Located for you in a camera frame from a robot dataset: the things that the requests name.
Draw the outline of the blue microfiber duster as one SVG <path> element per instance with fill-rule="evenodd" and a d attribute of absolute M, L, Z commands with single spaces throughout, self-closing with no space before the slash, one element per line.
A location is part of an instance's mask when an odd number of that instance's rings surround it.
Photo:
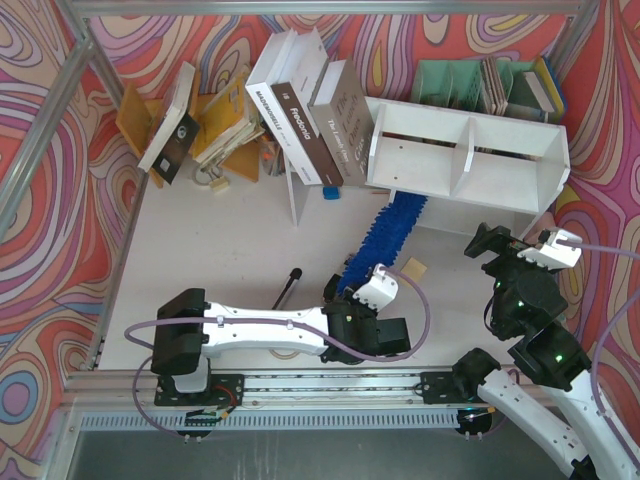
<path fill-rule="evenodd" d="M 353 291 L 368 280 L 368 274 L 377 264 L 394 265 L 406 239 L 417 223 L 428 197 L 408 192 L 398 192 L 383 207 L 371 224 L 359 250 L 349 260 L 337 284 L 337 293 Z"/>

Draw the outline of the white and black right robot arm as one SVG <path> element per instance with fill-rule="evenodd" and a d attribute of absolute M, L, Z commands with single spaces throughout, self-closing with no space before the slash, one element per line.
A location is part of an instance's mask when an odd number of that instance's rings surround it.
<path fill-rule="evenodd" d="M 621 249 L 583 242 L 561 228 L 541 231 L 529 244 L 503 226 L 481 223 L 464 250 L 483 264 L 494 280 L 485 309 L 488 330 L 515 343 L 508 353 L 517 369 L 540 387 L 562 415 L 556 417 L 528 395 L 486 351 L 475 348 L 452 368 L 453 383 L 466 399 L 477 397 L 497 407 L 525 432 L 570 479 L 636 479 L 639 447 L 631 438 L 598 383 L 604 347 L 587 354 L 560 322 L 568 307 L 556 272 L 574 267 L 583 251 L 619 255 Z"/>

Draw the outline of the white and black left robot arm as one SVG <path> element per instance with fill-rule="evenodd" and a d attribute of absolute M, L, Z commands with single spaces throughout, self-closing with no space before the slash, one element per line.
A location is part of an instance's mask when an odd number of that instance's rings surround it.
<path fill-rule="evenodd" d="M 411 348 L 406 320 L 382 319 L 367 306 L 338 299 L 297 311 L 251 310 L 210 303 L 189 288 L 162 305 L 155 328 L 151 371 L 179 383 L 181 393 L 205 389 L 209 359 L 230 350 L 282 349 L 352 365 L 363 356 L 391 357 Z"/>

